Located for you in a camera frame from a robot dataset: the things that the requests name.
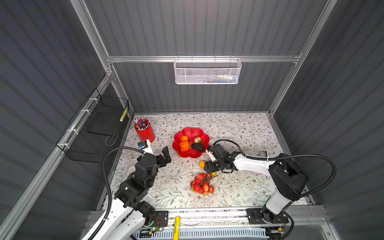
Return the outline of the yellow fake corn cob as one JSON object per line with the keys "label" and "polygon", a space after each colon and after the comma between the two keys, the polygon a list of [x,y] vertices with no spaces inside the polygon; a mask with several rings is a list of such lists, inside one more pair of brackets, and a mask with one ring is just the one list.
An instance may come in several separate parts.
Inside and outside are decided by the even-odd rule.
{"label": "yellow fake corn cob", "polygon": [[211,175],[211,176],[216,176],[217,175],[217,168],[216,168],[216,165],[211,162],[211,161],[208,161],[208,162],[205,162],[205,161],[200,161],[199,162],[199,166],[201,169],[203,169],[207,174]]}

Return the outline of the dark fake avocado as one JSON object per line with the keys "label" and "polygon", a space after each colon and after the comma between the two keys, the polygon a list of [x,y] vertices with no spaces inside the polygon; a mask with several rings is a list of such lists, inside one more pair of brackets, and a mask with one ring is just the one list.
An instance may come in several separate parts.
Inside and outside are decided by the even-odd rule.
{"label": "dark fake avocado", "polygon": [[200,153],[205,151],[205,146],[202,143],[192,143],[191,148]]}

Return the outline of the orange fake bell pepper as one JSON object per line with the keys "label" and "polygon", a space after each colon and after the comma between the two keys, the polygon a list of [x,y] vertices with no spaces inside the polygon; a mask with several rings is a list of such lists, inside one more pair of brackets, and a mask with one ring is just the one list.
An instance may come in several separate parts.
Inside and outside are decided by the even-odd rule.
{"label": "orange fake bell pepper", "polygon": [[187,152],[190,150],[191,146],[188,140],[179,142],[179,148],[181,152]]}

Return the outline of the red fake peach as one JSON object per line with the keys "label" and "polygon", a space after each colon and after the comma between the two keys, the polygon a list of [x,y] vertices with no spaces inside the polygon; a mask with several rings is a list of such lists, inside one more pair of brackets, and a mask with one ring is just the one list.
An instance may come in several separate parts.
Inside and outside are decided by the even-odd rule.
{"label": "red fake peach", "polygon": [[199,143],[201,144],[202,143],[202,139],[200,136],[194,136],[194,143]]}

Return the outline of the red fake lychee bunch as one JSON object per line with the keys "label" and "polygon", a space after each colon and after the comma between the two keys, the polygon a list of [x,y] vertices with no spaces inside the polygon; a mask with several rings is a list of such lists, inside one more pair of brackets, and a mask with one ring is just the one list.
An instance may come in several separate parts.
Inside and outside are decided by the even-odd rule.
{"label": "red fake lychee bunch", "polygon": [[195,176],[195,179],[190,183],[191,191],[200,195],[213,195],[215,188],[211,185],[211,180],[217,176],[213,174],[199,173]]}

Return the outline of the red flower-shaped fruit bowl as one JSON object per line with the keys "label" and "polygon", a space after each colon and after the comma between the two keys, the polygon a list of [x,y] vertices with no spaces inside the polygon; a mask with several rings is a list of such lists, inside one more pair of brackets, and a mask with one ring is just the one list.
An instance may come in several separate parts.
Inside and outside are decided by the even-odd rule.
{"label": "red flower-shaped fruit bowl", "polygon": [[202,139],[202,144],[205,146],[205,151],[209,146],[210,137],[200,128],[184,128],[182,131],[178,132],[174,136],[173,149],[178,153],[182,158],[199,158],[203,153],[197,152],[190,148],[187,152],[181,152],[179,148],[179,142],[181,142],[182,136],[188,136],[190,146],[194,143],[194,136],[200,136]]}

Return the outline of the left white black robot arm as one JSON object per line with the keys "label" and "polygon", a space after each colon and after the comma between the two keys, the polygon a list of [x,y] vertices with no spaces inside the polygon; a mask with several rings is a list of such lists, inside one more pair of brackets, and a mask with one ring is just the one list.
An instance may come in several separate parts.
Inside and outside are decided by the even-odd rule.
{"label": "left white black robot arm", "polygon": [[103,160],[119,151],[130,150],[140,154],[135,164],[135,171],[123,181],[118,190],[112,194],[108,177],[106,182],[108,206],[105,212],[83,237],[84,240],[128,240],[142,227],[150,227],[155,221],[155,208],[143,200],[153,187],[159,168],[171,163],[169,148],[162,149],[155,156],[151,148],[136,149],[119,147],[111,150]]}

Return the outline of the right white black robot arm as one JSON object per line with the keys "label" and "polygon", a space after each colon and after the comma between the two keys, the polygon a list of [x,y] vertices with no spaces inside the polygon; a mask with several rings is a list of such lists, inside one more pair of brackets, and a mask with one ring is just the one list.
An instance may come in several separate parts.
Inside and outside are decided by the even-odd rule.
{"label": "right white black robot arm", "polygon": [[[220,144],[215,143],[206,150],[210,160],[205,162],[204,170],[209,173],[248,171],[272,178],[276,190],[262,208],[262,214],[275,217],[286,210],[293,202],[312,195],[327,187],[336,177],[337,166],[330,158],[317,154],[286,155],[277,157],[257,157],[246,155],[241,148],[229,153]],[[295,162],[295,158],[319,158],[331,165],[330,177],[317,188],[303,192],[309,175]]]}

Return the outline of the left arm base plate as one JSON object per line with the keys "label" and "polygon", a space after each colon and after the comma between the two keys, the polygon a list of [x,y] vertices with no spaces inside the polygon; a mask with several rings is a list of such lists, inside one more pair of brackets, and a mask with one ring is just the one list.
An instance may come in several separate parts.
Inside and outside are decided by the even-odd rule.
{"label": "left arm base plate", "polygon": [[154,216],[150,218],[149,227],[167,227],[169,220],[169,211],[155,211]]}

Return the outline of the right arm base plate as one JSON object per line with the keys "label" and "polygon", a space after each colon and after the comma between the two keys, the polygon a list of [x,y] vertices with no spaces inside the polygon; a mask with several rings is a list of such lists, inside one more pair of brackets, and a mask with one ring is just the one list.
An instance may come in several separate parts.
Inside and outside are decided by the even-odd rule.
{"label": "right arm base plate", "polygon": [[248,208],[246,209],[246,216],[249,224],[287,224],[289,219],[286,214],[280,212],[278,215],[273,214],[266,208]]}

